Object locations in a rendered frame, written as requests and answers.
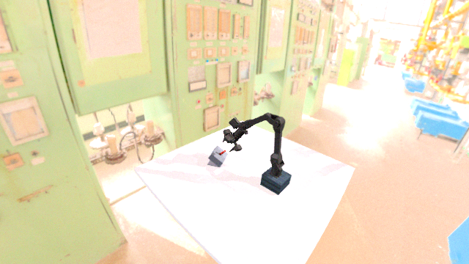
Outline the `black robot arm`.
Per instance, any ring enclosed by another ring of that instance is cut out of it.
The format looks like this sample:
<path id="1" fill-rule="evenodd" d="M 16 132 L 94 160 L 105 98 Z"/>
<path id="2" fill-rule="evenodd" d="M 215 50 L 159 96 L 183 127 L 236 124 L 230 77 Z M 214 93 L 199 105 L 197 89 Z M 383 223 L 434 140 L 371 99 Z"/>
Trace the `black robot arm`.
<path id="1" fill-rule="evenodd" d="M 267 120 L 273 126 L 274 130 L 274 148 L 273 154 L 270 156 L 270 163 L 272 164 L 270 175 L 273 175 L 275 178 L 278 178 L 282 175 L 282 167 L 285 165 L 284 161 L 282 160 L 281 153 L 282 131 L 285 126 L 284 117 L 267 112 L 266 114 L 263 114 L 260 117 L 257 117 L 252 120 L 246 120 L 244 122 L 239 122 L 238 119 L 234 117 L 232 120 L 229 121 L 229 124 L 234 129 L 237 129 L 235 133 L 241 137 L 243 134 L 248 134 L 247 129 L 265 120 Z M 227 143 L 231 144 L 235 142 L 235 139 L 236 136 L 233 135 L 232 132 L 226 135 L 224 138 Z"/>

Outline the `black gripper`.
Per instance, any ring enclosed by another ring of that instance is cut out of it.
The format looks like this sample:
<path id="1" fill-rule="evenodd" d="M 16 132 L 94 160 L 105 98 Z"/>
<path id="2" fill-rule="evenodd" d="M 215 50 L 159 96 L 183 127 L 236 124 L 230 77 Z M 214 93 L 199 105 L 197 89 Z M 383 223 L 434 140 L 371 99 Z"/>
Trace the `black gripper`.
<path id="1" fill-rule="evenodd" d="M 225 138 L 226 135 L 228 135 L 228 134 L 231 133 L 231 131 L 230 131 L 229 129 L 225 129 L 223 132 L 224 132 L 224 138 Z M 241 150 L 242 150 L 241 145 L 240 145 L 240 144 L 237 144 L 238 139 L 241 138 L 241 137 L 238 136 L 235 132 L 233 132 L 233 135 L 236 136 L 236 139 L 235 139 L 235 141 L 234 141 L 234 145 L 235 145 L 235 146 L 234 146 L 229 152 L 231 152 L 231 151 L 233 151 L 233 150 L 236 151 L 236 152 L 241 151 Z"/>

